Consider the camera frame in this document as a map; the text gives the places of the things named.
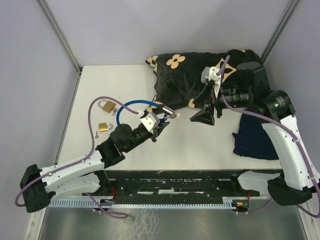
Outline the brass padlock with key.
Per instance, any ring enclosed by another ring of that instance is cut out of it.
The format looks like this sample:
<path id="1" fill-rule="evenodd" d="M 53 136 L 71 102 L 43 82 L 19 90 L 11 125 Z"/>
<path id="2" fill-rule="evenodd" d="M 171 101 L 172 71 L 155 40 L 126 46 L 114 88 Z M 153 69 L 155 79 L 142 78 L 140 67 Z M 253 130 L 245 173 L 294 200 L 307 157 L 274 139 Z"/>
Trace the brass padlock with key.
<path id="1" fill-rule="evenodd" d="M 116 103 L 110 100 L 101 99 L 98 101 L 98 106 L 105 112 L 115 116 L 117 114 L 118 108 Z"/>

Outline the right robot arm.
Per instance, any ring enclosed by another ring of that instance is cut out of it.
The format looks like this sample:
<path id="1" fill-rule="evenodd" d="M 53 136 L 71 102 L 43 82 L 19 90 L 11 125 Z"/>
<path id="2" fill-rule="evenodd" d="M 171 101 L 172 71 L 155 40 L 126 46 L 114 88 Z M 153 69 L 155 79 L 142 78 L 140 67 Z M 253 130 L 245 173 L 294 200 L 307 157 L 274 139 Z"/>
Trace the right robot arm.
<path id="1" fill-rule="evenodd" d="M 201 82 L 209 89 L 203 108 L 190 118 L 213 126 L 224 109 L 259 119 L 279 158 L 283 173 L 271 177 L 266 173 L 241 174 L 229 183 L 236 196 L 254 190 L 267 191 L 281 206 L 300 205 L 320 192 L 320 174 L 315 169 L 298 129 L 293 103 L 282 90 L 271 90 L 265 67 L 258 62 L 245 62 L 236 67 L 242 83 L 223 89 L 222 67 L 206 66 Z"/>

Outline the small brass padlock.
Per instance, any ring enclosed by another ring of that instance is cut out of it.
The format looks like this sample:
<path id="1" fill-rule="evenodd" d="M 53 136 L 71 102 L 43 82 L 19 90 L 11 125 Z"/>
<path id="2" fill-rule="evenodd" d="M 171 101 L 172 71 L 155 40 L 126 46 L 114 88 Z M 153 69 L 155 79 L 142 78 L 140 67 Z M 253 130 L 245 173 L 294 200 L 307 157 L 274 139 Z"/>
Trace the small brass padlock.
<path id="1" fill-rule="evenodd" d="M 108 122 L 102 122 L 98 124 L 98 131 L 99 132 L 107 132 L 113 128 L 113 125 Z"/>

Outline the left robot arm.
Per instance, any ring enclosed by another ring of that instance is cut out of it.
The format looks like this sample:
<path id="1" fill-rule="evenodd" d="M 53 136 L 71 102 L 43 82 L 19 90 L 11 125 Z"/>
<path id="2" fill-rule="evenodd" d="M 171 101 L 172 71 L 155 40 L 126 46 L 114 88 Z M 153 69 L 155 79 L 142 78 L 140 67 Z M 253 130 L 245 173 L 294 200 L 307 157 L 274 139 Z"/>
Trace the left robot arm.
<path id="1" fill-rule="evenodd" d="M 168 125 L 168 121 L 161 122 L 148 130 L 142 123 L 135 129 L 122 123 L 88 155 L 49 167 L 38 168 L 36 164 L 28 166 L 19 184 L 21 192 L 18 196 L 23 198 L 24 203 L 20 204 L 16 199 L 16 206 L 34 213 L 57 199 L 71 195 L 94 192 L 106 195 L 111 183 L 104 170 L 123 161 L 125 153 L 146 140 L 155 143 Z"/>

